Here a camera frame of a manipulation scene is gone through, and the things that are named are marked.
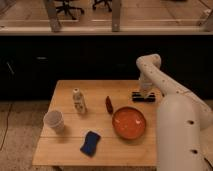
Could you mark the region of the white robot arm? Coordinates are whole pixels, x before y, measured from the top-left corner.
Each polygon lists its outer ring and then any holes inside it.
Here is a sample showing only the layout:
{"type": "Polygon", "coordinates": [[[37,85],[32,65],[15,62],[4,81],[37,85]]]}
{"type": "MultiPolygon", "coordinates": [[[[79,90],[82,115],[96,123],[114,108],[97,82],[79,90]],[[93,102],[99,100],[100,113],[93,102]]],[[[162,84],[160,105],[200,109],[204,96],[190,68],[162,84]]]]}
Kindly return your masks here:
{"type": "Polygon", "coordinates": [[[138,57],[140,94],[155,86],[163,94],[157,107],[157,171],[213,171],[204,156],[200,132],[213,125],[213,110],[194,92],[160,70],[161,57],[138,57]]]}

